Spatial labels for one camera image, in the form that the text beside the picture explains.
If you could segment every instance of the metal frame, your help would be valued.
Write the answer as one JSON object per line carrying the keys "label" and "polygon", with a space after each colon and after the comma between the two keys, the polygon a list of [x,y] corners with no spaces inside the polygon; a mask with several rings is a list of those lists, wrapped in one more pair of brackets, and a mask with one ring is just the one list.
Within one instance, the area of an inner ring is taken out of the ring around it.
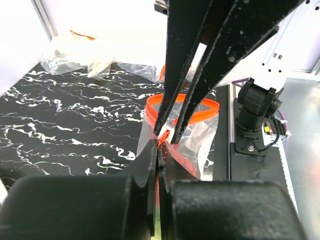
{"label": "metal frame", "polygon": [[42,0],[31,0],[31,3],[34,7],[34,10],[36,14],[38,15],[40,22],[43,26],[43,29],[48,37],[48,39],[51,41],[53,37],[58,36],[57,30],[54,27],[48,12],[46,10],[46,7]]}

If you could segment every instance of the white wall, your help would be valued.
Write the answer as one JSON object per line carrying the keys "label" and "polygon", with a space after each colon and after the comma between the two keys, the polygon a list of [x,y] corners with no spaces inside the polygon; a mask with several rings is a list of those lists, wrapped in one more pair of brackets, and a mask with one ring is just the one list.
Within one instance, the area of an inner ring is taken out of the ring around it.
{"label": "white wall", "polygon": [[31,1],[0,1],[0,96],[36,65],[49,40]]}

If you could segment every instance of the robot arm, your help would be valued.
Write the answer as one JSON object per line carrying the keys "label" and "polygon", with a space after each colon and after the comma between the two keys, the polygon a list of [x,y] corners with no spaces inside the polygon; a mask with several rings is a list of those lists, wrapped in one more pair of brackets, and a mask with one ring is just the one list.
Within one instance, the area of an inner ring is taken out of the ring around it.
{"label": "robot arm", "polygon": [[164,96],[154,128],[156,135],[168,118],[199,42],[207,43],[207,47],[183,103],[172,144],[179,142],[195,108],[209,91],[241,59],[278,32],[263,63],[239,94],[238,102],[243,111],[239,114],[238,125],[245,131],[259,130],[263,119],[272,117],[280,107],[278,97],[286,80],[281,66],[284,53],[275,55],[275,50],[291,16],[282,22],[279,30],[277,24],[301,2],[205,0],[198,4],[192,0],[169,1]]}

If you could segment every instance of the orange bag rim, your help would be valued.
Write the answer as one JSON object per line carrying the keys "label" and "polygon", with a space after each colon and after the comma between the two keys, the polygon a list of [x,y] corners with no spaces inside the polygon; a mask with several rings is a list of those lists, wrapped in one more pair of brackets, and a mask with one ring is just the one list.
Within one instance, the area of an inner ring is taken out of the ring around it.
{"label": "orange bag rim", "polygon": [[[156,104],[160,104],[162,102],[163,97],[164,97],[163,94],[156,94],[156,95],[150,96],[146,100],[145,114],[147,116],[147,121],[152,128],[155,127],[157,116],[158,116],[158,112],[153,108],[153,106]],[[186,99],[186,94],[180,93],[178,94],[175,101],[178,103],[183,103],[185,99]],[[213,118],[219,113],[220,105],[218,102],[205,98],[201,102],[201,104],[211,109],[194,113],[190,119],[189,125],[208,120],[210,118]],[[177,121],[178,121],[178,118],[174,119],[172,125],[173,126],[176,125]]]}

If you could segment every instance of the crumpled plastic bag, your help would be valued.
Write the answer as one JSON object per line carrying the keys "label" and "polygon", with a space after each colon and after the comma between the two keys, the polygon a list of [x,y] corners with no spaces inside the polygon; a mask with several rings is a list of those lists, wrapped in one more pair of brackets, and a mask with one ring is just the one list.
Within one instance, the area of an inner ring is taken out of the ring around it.
{"label": "crumpled plastic bag", "polygon": [[101,51],[108,48],[99,37],[92,37],[72,30],[52,39],[43,51],[41,66],[52,75],[65,74],[87,68],[88,76],[103,78],[110,73],[114,52]]}

